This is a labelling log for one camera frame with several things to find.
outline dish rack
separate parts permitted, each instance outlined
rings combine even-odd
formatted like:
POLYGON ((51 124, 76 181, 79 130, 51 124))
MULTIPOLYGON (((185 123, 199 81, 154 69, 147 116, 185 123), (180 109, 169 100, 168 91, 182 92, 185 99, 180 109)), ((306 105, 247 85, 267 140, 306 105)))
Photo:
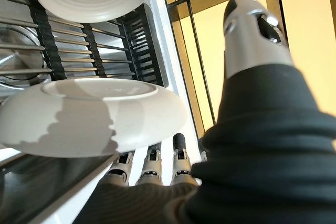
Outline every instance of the dish rack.
MULTIPOLYGON (((0 101, 38 83, 72 78, 167 87, 160 55, 146 4, 115 20, 80 24, 55 17, 38 0, 0 0, 0 101)), ((74 194, 74 185, 109 158, 20 154, 0 162, 0 222, 28 223, 65 193, 74 194)))
POLYGON ((38 0, 6 1, 27 6, 32 22, 0 17, 0 24, 29 29, 38 42, 33 45, 2 42, 0 49, 39 51, 43 65, 1 70, 0 76, 29 75, 28 79, 32 79, 35 75, 40 82, 48 79, 46 76, 51 81, 126 78, 164 86, 144 5, 117 20, 79 24, 53 16, 38 0))

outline black fabric sleeve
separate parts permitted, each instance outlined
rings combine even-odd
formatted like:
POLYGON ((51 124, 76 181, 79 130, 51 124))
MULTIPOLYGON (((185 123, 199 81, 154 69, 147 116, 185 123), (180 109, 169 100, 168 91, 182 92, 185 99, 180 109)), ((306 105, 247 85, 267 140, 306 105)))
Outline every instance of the black fabric sleeve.
POLYGON ((336 223, 336 119, 321 113, 302 74, 263 65, 225 80, 208 161, 184 204, 194 223, 336 223))

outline dish drying rack frame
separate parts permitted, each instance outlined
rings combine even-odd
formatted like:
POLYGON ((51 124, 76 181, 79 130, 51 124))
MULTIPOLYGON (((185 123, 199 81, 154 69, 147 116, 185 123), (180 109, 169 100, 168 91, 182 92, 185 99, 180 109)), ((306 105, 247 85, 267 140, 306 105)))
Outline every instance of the dish drying rack frame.
POLYGON ((22 27, 34 28, 37 31, 37 37, 40 45, 17 45, 17 44, 0 44, 0 49, 17 49, 17 50, 37 50, 42 51, 44 61, 47 68, 41 69, 19 69, 0 71, 0 76, 8 76, 11 74, 39 74, 47 73, 51 80, 67 79, 67 72, 94 72, 95 75, 82 76, 81 78, 117 78, 132 77, 133 80, 145 81, 160 86, 165 86, 162 78, 160 66, 155 52, 151 30, 146 16, 144 4, 133 10, 132 12, 117 18, 109 20, 108 23, 118 26, 119 34, 106 30, 93 28, 91 24, 80 24, 64 20, 55 16, 48 15, 44 7, 38 0, 7 0, 23 5, 27 5, 33 22, 23 20, 1 18, 0 23, 8 25, 17 25, 22 27), (81 29, 81 33, 52 28, 50 21, 73 26, 81 29), (55 38, 53 32, 83 37, 85 41, 69 40, 55 38), (123 47, 115 47, 110 45, 99 44, 95 40, 93 32, 120 38, 123 47), (86 46, 87 50, 59 48, 56 42, 64 44, 75 44, 86 46), (99 54, 99 48, 114 49, 124 51, 127 60, 102 59, 99 54), (71 54, 86 54, 90 59, 62 59, 60 52, 71 54), (63 67, 62 62, 91 62, 92 67, 88 68, 67 68, 63 67), (120 64, 127 63, 130 72, 106 74, 103 63, 120 64))

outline black knit fabric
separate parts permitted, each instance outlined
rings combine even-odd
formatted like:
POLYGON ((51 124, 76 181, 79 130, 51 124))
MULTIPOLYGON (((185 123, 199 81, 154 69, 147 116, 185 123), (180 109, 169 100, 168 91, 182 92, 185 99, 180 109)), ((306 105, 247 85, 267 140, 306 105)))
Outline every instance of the black knit fabric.
POLYGON ((183 197, 197 186, 142 184, 120 187, 98 185, 74 221, 76 224, 149 224, 163 223, 167 202, 183 197))
POLYGON ((335 224, 336 119, 318 111, 301 73, 264 65, 225 81, 203 137, 203 183, 184 209, 195 223, 335 224))

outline robotic hand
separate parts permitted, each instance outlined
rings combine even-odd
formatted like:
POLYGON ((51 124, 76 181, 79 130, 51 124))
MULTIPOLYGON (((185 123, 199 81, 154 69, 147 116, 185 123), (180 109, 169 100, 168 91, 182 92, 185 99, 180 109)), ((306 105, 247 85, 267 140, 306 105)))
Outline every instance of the robotic hand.
MULTIPOLYGON (((277 19, 256 0, 229 1, 224 35, 218 120, 202 139, 207 161, 190 169, 175 136, 164 187, 160 147, 149 147, 138 185, 100 184, 75 223, 336 223, 336 118, 318 110, 277 19)), ((121 167, 109 176, 125 182, 121 167)))

